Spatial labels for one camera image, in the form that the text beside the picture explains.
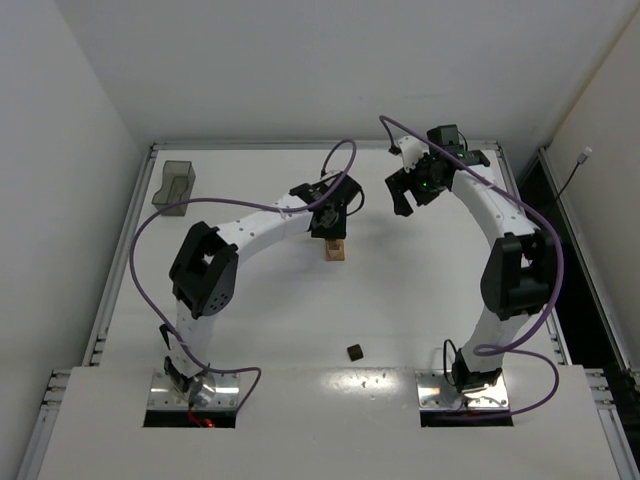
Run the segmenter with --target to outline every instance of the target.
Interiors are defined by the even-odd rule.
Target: white enclosure
[[[143,146],[382,138],[384,113],[497,139],[516,173],[637,0],[55,0]]]
[[[0,2],[0,480],[51,369],[80,362],[153,141],[382,138],[385,113],[497,139],[519,171],[638,3]]]

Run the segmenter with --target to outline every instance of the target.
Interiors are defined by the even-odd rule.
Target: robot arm
[[[293,188],[272,205],[282,211],[259,211],[215,227],[205,222],[191,227],[169,277],[177,301],[176,329],[196,358],[206,358],[213,324],[233,298],[240,265],[274,243],[303,232],[311,231],[314,238],[346,237],[347,206],[361,191],[360,185],[349,176],[321,206],[286,213],[318,200],[338,175]],[[165,371],[176,387],[186,393],[202,369],[188,358],[175,338],[169,339],[166,328],[161,327],[161,333],[170,349],[165,358]]]
[[[480,151],[464,151],[455,125],[428,132],[429,139],[456,155],[468,167],[495,183],[488,159]],[[387,178],[397,215],[413,213],[405,192],[418,206],[427,205],[444,190],[469,209],[492,247],[480,289],[484,309],[475,331],[458,351],[452,367],[456,389],[468,391],[492,385],[502,372],[503,355],[478,356],[478,345],[510,344],[527,320],[549,299],[555,277],[553,242],[522,212],[497,192],[456,169],[440,155],[422,151],[413,137],[398,141],[403,168]]]

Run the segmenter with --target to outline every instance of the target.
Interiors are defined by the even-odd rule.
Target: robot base
[[[447,382],[442,369],[416,370],[416,383],[423,427],[513,426],[511,417],[491,418],[491,414],[510,411],[503,375],[495,385],[463,393]]]
[[[168,375],[154,372],[144,426],[200,428],[211,422],[216,428],[235,428],[240,392],[237,375],[209,374],[200,380],[197,393],[191,393],[189,400],[187,394],[176,390]],[[191,413],[189,403],[193,403]]]

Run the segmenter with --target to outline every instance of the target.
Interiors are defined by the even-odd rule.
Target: small wooden stand
[[[344,262],[344,240],[325,240],[324,247],[328,262]]]

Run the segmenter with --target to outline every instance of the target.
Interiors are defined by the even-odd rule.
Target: white platform
[[[494,152],[486,153],[502,178]],[[194,197],[270,203],[315,180],[325,154],[161,151],[141,218],[154,211],[165,160],[193,161]],[[553,402],[513,428],[420,428],[413,369],[440,367],[443,340],[461,346],[471,335],[489,246],[448,193],[410,218],[394,216],[384,178],[399,167],[382,150],[358,155],[352,175],[367,203],[349,219],[346,262],[326,262],[323,243],[300,236],[239,271],[208,358],[217,367],[265,369],[235,430],[140,428],[151,369],[166,352],[159,321],[126,272],[101,365],[74,370],[40,478],[616,478],[579,367],[563,368]],[[170,318],[168,271],[188,228],[246,213],[191,205],[186,217],[158,219],[143,235],[139,276]],[[365,358],[352,364],[346,348],[354,343]],[[545,329],[527,346],[553,356]],[[367,373],[354,366],[398,369],[375,374],[378,385],[382,373],[393,382],[373,379],[365,389],[359,376]],[[548,367],[528,357],[507,356],[505,372],[514,408],[551,384]]]
[[[165,160],[191,160],[193,197],[271,203],[314,181],[325,151],[160,152],[141,218],[155,211]],[[502,178],[495,152],[487,151]],[[336,168],[346,152],[336,154]],[[384,150],[358,154],[353,177],[366,206],[349,218],[346,262],[326,262],[324,243],[301,235],[253,257],[238,272],[236,294],[216,323],[209,360],[220,367],[336,367],[350,365],[346,348],[360,343],[358,366],[440,366],[449,337],[459,346],[482,312],[480,276],[490,248],[462,202],[442,194],[409,218],[393,214],[384,179],[400,168]],[[168,272],[187,230],[249,213],[241,207],[190,205],[186,217],[160,218],[140,239],[140,281],[169,318],[175,317]],[[102,365],[159,366],[166,353],[159,321],[125,273]],[[547,332],[529,345],[552,356]],[[537,364],[511,355],[507,365]]]

